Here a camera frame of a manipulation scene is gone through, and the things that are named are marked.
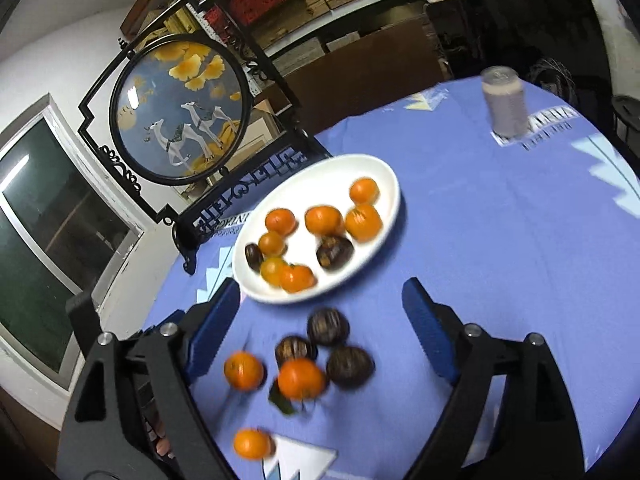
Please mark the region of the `dark water chestnut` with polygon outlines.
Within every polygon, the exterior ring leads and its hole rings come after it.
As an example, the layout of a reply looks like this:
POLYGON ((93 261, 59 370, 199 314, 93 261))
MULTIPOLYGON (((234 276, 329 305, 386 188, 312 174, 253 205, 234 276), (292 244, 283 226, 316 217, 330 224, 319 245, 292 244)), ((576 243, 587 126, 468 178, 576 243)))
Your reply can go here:
POLYGON ((264 262, 264 255, 259 246, 255 243, 247 244, 244 247, 244 255, 248 266, 254 272, 259 273, 262 263, 264 262))

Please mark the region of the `mandarin orange left centre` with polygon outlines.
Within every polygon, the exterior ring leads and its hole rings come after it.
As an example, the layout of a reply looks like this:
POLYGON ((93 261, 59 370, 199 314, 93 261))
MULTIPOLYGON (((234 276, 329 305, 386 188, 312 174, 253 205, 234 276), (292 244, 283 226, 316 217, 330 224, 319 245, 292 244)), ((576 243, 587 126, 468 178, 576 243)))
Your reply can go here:
POLYGON ((253 391, 265 379, 265 367, 250 352, 238 351, 224 361, 224 377, 235 390, 253 391))

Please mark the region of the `yellow orange small fruit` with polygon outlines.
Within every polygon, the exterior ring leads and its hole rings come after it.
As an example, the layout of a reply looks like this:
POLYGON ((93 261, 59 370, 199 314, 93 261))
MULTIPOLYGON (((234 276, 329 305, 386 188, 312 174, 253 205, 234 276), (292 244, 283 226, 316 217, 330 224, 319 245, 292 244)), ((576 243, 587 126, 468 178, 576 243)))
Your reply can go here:
POLYGON ((262 262, 259 274, 271 287, 281 287, 281 275, 288 264, 281 257, 268 257, 262 262))

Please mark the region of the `dark chestnut left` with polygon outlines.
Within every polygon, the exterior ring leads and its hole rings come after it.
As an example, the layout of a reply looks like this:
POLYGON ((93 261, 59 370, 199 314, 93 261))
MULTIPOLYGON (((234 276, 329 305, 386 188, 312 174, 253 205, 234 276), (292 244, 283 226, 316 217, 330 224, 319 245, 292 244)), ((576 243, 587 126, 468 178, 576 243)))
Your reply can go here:
POLYGON ((366 350, 360 347, 337 347, 326 361, 326 376, 337 387, 343 389, 361 387, 373 372, 373 359, 366 350))

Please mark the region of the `small mandarin under gripper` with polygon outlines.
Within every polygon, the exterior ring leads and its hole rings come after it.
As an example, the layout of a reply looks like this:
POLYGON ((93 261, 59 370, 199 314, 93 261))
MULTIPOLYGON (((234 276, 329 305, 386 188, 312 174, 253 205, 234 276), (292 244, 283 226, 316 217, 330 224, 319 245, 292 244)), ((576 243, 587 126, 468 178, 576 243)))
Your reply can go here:
POLYGON ((289 294, 297 294, 317 284, 316 276, 309 266, 288 264, 281 269, 280 286, 289 294))

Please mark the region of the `dark chestnut upper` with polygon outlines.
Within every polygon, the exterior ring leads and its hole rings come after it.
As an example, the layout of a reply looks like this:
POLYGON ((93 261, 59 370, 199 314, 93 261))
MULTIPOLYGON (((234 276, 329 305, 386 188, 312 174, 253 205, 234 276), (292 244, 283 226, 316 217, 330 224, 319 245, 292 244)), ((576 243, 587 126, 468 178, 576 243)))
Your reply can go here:
POLYGON ((344 344, 350 333, 346 316, 334 308, 315 310, 307 321, 307 335, 319 346, 335 347, 344 344))

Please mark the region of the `small orange kumquat top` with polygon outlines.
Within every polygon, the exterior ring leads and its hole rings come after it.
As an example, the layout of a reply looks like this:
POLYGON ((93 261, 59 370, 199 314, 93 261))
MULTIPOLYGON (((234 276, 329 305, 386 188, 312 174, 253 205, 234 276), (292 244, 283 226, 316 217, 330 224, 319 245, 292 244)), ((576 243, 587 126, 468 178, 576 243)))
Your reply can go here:
POLYGON ((285 252, 286 243, 281 234, 268 231, 258 240, 258 248, 264 256, 279 257, 285 252))

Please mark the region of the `mandarin orange far left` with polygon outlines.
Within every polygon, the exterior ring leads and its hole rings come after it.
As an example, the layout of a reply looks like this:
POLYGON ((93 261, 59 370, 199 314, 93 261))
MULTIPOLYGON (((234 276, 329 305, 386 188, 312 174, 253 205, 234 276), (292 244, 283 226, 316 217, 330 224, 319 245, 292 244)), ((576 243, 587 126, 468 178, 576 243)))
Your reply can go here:
POLYGON ((273 456, 276 444, 268 432, 256 428, 240 429, 233 438, 233 449, 244 460, 265 460, 273 456))

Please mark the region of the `mandarin orange front right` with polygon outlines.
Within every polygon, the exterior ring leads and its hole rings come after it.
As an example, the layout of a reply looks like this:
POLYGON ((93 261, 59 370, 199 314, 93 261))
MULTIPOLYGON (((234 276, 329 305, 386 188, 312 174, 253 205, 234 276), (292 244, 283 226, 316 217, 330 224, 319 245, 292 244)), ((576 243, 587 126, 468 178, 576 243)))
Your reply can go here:
POLYGON ((378 211, 371 204, 359 204, 345 216, 346 232, 358 243, 374 240, 382 230, 383 222, 378 211))

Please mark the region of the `blue patterned tablecloth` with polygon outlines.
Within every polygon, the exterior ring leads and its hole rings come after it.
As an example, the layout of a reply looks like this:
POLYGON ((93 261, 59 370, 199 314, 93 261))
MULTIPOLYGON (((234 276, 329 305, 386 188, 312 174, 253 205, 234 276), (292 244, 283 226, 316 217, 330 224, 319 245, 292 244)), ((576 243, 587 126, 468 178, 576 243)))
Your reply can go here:
POLYGON ((193 388, 221 451, 243 479, 399 479, 423 448, 449 386, 432 369, 401 301, 418 278, 464 322, 520 340, 541 333, 574 406, 587 466, 639 399, 639 180, 586 118, 527 89, 534 132, 490 133, 473 79, 442 86, 427 110, 407 98, 320 136, 333 154, 364 153, 396 172, 402 205, 372 261, 323 301, 373 356, 359 390, 331 388, 281 414, 265 392, 232 391, 215 364, 193 388), (268 432, 265 460, 233 449, 243 428, 268 432))

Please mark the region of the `white oval plate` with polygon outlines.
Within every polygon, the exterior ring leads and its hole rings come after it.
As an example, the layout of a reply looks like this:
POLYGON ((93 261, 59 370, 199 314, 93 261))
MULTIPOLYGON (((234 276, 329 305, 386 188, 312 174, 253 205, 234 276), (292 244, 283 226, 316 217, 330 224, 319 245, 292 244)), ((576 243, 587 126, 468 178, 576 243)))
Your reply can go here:
POLYGON ((386 240, 401 192, 381 159, 323 159, 269 193, 235 241, 232 271, 246 296, 292 304, 334 289, 358 272, 386 240))

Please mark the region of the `small orange kumquat middle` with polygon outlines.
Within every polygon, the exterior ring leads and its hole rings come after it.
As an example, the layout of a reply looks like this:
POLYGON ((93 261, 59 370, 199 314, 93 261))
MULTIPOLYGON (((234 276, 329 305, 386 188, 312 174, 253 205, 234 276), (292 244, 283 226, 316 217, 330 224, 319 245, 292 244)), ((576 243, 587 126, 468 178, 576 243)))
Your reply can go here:
POLYGON ((379 195, 378 184, 369 177, 357 179, 349 188, 349 197, 355 205, 373 205, 379 195))

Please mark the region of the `round deer painting black stand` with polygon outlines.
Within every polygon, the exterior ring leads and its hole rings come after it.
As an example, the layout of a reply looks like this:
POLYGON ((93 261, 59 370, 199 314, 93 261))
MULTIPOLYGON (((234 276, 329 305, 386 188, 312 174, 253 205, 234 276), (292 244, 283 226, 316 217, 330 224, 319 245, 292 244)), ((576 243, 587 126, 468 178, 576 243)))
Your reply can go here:
POLYGON ((153 222, 171 228, 194 274, 196 255, 224 213, 253 188, 329 157, 299 125, 297 96, 227 0, 178 0, 120 45, 78 108, 81 140, 153 222), (226 44, 207 32, 152 39, 178 11, 216 9, 231 28, 226 44), (286 107, 274 140, 240 162, 255 98, 250 76, 271 81, 286 107))

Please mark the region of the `silver drink can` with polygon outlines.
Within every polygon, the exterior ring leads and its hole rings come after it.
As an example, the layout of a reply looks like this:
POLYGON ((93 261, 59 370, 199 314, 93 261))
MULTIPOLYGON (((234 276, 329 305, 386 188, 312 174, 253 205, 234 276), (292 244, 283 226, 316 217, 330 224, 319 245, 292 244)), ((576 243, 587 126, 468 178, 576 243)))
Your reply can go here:
POLYGON ((480 82, 489 110, 491 131, 503 139, 515 139, 528 133, 528 113, 524 84, 510 67, 488 67, 480 73, 480 82))

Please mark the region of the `window with white frame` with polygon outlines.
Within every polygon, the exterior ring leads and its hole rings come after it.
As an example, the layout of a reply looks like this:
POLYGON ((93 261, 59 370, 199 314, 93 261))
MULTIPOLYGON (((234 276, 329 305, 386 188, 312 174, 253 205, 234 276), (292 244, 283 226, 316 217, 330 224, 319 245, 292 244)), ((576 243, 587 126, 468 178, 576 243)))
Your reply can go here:
POLYGON ((80 353, 66 302, 105 296, 140 230, 114 211, 43 96, 1 133, 1 337, 67 388, 80 353))

